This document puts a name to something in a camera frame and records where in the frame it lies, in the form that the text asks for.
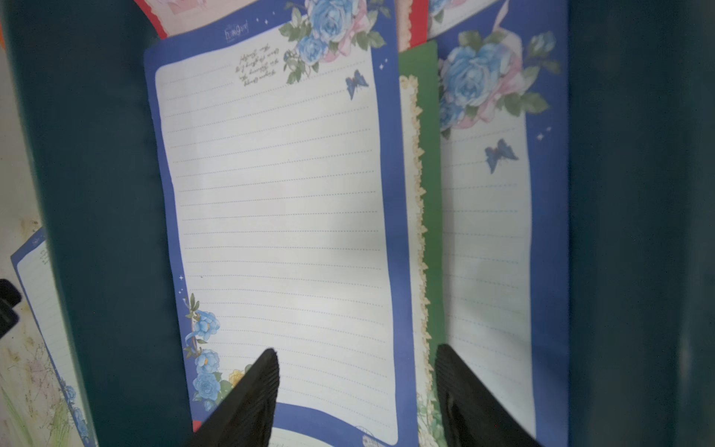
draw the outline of stationery sheet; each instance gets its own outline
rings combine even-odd
[[[396,31],[382,5],[260,0],[146,53],[198,423],[273,347],[276,428],[418,442]]]
[[[87,409],[79,386],[79,375],[72,360],[44,229],[37,230],[10,258],[42,334],[79,437],[86,447],[96,446],[94,434],[88,428],[84,416]]]
[[[448,340],[529,433],[566,446],[566,3],[499,1],[436,41]]]

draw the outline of blue border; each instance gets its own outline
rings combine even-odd
[[[446,59],[459,45],[458,35],[491,33],[498,1],[434,40]],[[560,1],[510,0],[501,26],[522,38],[524,47],[537,34],[552,31],[551,58],[562,73],[544,70],[531,91],[541,93],[551,108],[526,115],[531,172],[531,363],[536,413],[536,440],[545,447],[568,445],[568,10]],[[546,127],[548,139],[536,139]]]
[[[15,269],[15,275],[17,275],[17,280],[20,282],[20,287],[22,288],[22,292],[25,294],[25,299],[27,300],[27,305],[30,307],[30,311],[32,311],[32,318],[35,320],[35,324],[37,325],[37,330],[40,331],[40,336],[42,337],[42,342],[45,344],[45,349],[47,349],[47,342],[44,339],[44,334],[42,333],[42,329],[40,328],[40,324],[37,322],[37,317],[35,316],[35,311],[32,309],[32,303],[30,303],[30,300],[28,299],[27,295],[27,290],[25,290],[25,284],[22,283],[22,278],[20,277],[20,272],[17,270],[17,265],[22,261],[25,256],[29,255],[30,252],[34,249],[37,248],[38,245],[42,244],[44,241],[47,240],[47,237],[45,235],[44,228],[40,228],[37,230],[15,253],[10,255],[10,262],[12,262],[12,267]],[[49,352],[49,349],[47,349],[47,355],[49,356],[49,361],[52,363],[52,369],[54,370],[54,375],[57,376],[57,381],[63,380],[62,377],[60,377],[59,373],[57,372],[57,368],[54,365],[54,360],[52,359],[52,354]],[[74,428],[77,430],[77,434],[79,434],[79,429],[77,428],[79,426],[77,422],[77,418],[74,415],[74,411],[72,411],[72,405],[70,404],[69,401],[69,396],[66,393],[66,388],[61,387],[62,390],[62,395],[64,396],[64,400],[67,402],[67,408],[69,409],[69,413],[72,416],[72,420],[74,421]],[[95,444],[93,442],[93,430],[92,427],[87,425],[87,433],[89,435],[88,439],[85,441],[81,436],[79,439],[82,440],[82,443],[84,444],[84,447],[94,447]]]
[[[184,318],[182,298],[186,292],[183,291],[183,281],[179,280],[179,277],[184,276],[184,268],[179,246],[174,188],[162,138],[155,83],[156,73],[164,65],[235,45],[290,21],[290,10],[284,9],[284,5],[284,0],[259,0],[201,29],[165,39],[144,53],[144,70],[147,78],[149,104],[154,120],[154,133],[157,138],[159,170],[164,189],[169,261],[172,266],[182,340],[184,336],[191,333],[191,327],[190,322]],[[387,0],[385,6],[392,11],[394,17],[393,0]],[[268,18],[268,24],[264,22],[265,18]],[[225,30],[235,29],[237,25],[243,24],[248,24],[249,31],[227,42]],[[373,29],[379,31],[386,42],[382,48],[373,49],[372,56],[374,67],[379,66],[380,63],[384,64],[382,70],[374,70],[374,76],[379,99],[383,207],[388,269],[393,297],[395,403],[398,418],[398,442],[395,445],[414,447],[418,444],[415,353],[395,20],[381,16]],[[187,386],[190,390],[192,380],[196,376],[196,368],[194,363],[187,359],[184,359],[184,366],[187,371]],[[196,421],[204,421],[209,415],[200,403],[193,401],[191,402],[191,413]],[[360,429],[327,413],[284,403],[278,403],[276,406],[274,426],[296,431],[334,446],[362,447],[365,435]]]

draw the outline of blue rose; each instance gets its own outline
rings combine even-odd
[[[452,0],[430,0],[429,12],[431,16],[440,13]]]
[[[532,37],[529,46],[534,54],[546,54],[556,46],[556,37],[551,31],[547,31]]]
[[[201,319],[194,324],[194,334],[198,338],[208,341],[211,335],[218,332],[221,325],[219,325],[219,321],[213,312],[197,310],[196,313],[199,314]]]
[[[200,373],[194,379],[194,388],[199,392],[199,396],[210,401],[215,401],[219,397],[221,385],[216,380],[216,376],[209,373]]]
[[[464,118],[464,107],[453,102],[440,100],[440,130],[448,129]]]
[[[502,44],[486,44],[479,52],[458,46],[442,66],[445,98],[459,107],[478,107],[509,70],[511,50]]]
[[[308,18],[313,34],[325,43],[340,41],[352,27],[358,0],[309,0]]]
[[[196,372],[215,373],[219,370],[219,355],[210,349],[201,351],[201,355],[196,357]]]
[[[325,55],[327,44],[313,36],[306,36],[298,42],[297,50],[306,64],[313,65]]]

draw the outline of rose bouquet illustration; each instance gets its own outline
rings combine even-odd
[[[278,30],[295,48],[283,55],[283,71],[290,69],[288,84],[299,82],[303,75],[317,73],[320,63],[349,56],[353,46],[367,51],[380,48],[385,40],[373,30],[381,13],[390,17],[384,0],[305,0],[305,6],[292,7],[291,20]]]
[[[241,370],[233,370],[229,374],[228,380],[222,378],[219,372],[220,359],[216,351],[204,349],[200,345],[205,345],[221,328],[216,315],[212,312],[199,310],[199,301],[196,301],[194,294],[187,301],[184,299],[184,304],[189,309],[186,318],[191,320],[192,332],[186,336],[187,347],[186,358],[194,358],[196,365],[196,378],[192,385],[196,390],[193,400],[203,402],[206,411],[212,411],[221,401],[231,392],[236,383],[248,371],[251,365],[246,365],[246,368]]]
[[[485,38],[478,31],[459,33],[460,46],[440,60],[440,128],[447,139],[452,128],[491,122],[497,109],[518,117],[549,108],[539,93],[528,90],[542,68],[561,73],[560,64],[549,59],[556,38],[551,31],[534,36],[524,59],[521,38],[501,28],[507,11],[508,1]]]

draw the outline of butterfly illustration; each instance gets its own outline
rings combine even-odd
[[[494,169],[496,169],[496,162],[498,162],[501,159],[510,159],[510,160],[518,160],[516,155],[514,155],[514,150],[511,149],[511,146],[506,144],[504,141],[504,138],[500,139],[499,142],[496,144],[496,149],[493,149],[491,147],[487,147],[484,149],[484,152],[487,154],[487,163],[489,164],[489,170],[491,173],[494,173]]]
[[[360,74],[360,70],[355,70],[355,76],[351,78],[345,78],[345,83],[347,84],[347,92],[350,93],[350,99],[355,95],[355,89],[358,87],[369,87],[368,82]]]

